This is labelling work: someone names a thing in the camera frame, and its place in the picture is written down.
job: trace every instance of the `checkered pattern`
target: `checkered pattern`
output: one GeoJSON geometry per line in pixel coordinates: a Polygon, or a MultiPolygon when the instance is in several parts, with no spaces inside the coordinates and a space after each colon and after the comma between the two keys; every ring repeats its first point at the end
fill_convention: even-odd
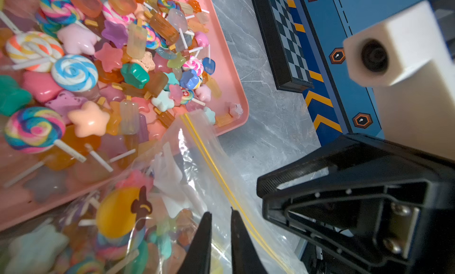
{"type": "Polygon", "coordinates": [[[286,0],[270,0],[270,5],[275,16],[276,27],[280,32],[281,43],[292,77],[312,83],[302,46],[297,37],[286,0]]]}

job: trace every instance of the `screw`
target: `screw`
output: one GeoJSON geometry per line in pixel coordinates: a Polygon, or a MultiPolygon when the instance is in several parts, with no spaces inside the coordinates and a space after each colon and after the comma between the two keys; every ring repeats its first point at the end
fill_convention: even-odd
{"type": "Polygon", "coordinates": [[[411,214],[411,208],[408,206],[399,205],[395,202],[392,202],[390,203],[390,207],[392,208],[392,211],[399,216],[407,217],[411,214]]]}
{"type": "Polygon", "coordinates": [[[393,253],[393,254],[401,253],[401,247],[398,245],[398,242],[396,241],[396,239],[391,238],[391,237],[386,237],[382,240],[382,243],[384,244],[385,248],[387,248],[391,253],[393,253]]]}

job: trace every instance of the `plastic bag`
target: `plastic bag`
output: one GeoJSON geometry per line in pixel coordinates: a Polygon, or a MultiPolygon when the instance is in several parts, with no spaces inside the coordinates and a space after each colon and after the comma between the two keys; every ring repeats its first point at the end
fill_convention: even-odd
{"type": "Polygon", "coordinates": [[[306,273],[239,178],[205,114],[182,115],[108,186],[73,201],[53,224],[11,239],[5,273],[175,274],[206,211],[211,273],[231,273],[231,206],[270,274],[306,273]]]}

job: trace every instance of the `purple star candy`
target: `purple star candy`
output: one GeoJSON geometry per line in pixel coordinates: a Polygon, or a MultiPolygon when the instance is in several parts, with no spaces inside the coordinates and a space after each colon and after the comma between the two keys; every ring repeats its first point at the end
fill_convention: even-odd
{"type": "Polygon", "coordinates": [[[104,30],[101,32],[101,35],[112,41],[115,47],[121,49],[123,45],[126,45],[128,42],[128,33],[127,29],[122,24],[117,24],[111,21],[104,21],[104,30]]]}

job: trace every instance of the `pink candy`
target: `pink candy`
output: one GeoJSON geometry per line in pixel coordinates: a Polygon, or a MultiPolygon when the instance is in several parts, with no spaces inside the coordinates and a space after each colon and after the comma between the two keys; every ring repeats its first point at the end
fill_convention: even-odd
{"type": "Polygon", "coordinates": [[[185,72],[193,69],[196,71],[197,75],[200,76],[204,71],[204,66],[202,66],[202,63],[198,58],[192,55],[190,59],[183,64],[182,69],[185,72]]]}

